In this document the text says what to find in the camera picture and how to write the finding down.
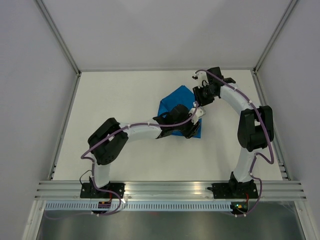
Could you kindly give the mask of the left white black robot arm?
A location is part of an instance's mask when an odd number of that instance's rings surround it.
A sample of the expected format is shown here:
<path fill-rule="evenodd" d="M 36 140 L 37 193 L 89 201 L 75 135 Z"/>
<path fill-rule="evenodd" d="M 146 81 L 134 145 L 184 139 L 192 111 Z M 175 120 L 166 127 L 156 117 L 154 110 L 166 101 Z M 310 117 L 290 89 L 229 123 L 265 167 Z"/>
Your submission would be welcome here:
<path fill-rule="evenodd" d="M 81 158 L 92 161 L 91 191 L 98 198 L 109 193 L 111 163 L 130 142 L 161 139 L 179 132 L 186 139 L 197 135 L 206 114 L 195 102 L 191 109 L 182 104 L 145 122 L 123 123 L 107 119 L 87 140 L 89 150 Z"/>

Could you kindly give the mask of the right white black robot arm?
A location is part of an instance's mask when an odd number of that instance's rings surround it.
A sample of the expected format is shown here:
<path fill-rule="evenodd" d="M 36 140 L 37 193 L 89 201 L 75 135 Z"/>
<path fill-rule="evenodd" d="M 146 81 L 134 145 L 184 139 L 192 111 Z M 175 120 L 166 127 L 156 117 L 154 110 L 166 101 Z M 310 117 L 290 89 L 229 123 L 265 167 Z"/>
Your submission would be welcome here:
<path fill-rule="evenodd" d="M 275 162 L 271 145 L 274 139 L 273 110 L 268 105 L 256 106 L 232 78 L 221 74 L 219 67 L 197 70 L 193 79 L 197 81 L 193 93 L 199 106 L 204 107 L 219 98 L 239 115 L 237 139 L 241 150 L 228 181 L 229 194 L 239 198 L 254 186 L 253 168 L 257 156 L 270 165 Z"/>

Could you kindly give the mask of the blue cloth napkin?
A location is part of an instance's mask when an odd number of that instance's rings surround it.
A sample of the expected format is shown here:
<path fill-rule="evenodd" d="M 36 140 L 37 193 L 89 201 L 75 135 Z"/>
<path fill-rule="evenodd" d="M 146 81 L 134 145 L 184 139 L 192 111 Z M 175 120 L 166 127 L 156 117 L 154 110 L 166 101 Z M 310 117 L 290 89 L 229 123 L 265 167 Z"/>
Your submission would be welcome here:
<path fill-rule="evenodd" d="M 191 121 L 190 109 L 199 108 L 194 101 L 193 93 L 184 85 L 160 100 L 157 116 L 153 118 L 161 125 L 159 139 L 171 135 L 183 137 L 179 130 Z"/>

